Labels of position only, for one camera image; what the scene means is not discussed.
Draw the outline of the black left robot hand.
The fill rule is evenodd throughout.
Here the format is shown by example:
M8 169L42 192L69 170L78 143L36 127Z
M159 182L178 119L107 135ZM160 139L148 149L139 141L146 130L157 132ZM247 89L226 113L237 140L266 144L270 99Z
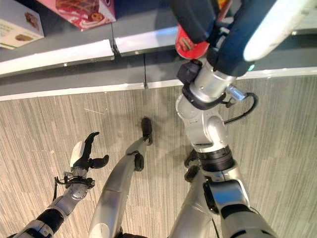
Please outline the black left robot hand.
M79 141L73 148L70 167L81 168L85 170L100 169L106 166L109 160L109 155L105 155L103 158L90 158L92 144L95 136L99 135L99 132L92 132L84 141Z

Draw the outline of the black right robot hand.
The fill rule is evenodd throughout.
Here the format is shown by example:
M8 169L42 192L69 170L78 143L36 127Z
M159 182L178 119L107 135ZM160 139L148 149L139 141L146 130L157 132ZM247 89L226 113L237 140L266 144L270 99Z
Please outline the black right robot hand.
M171 0L169 6L193 43L208 42L207 60L216 70L240 77L282 43L316 5L315 0L243 0L220 39L214 0Z

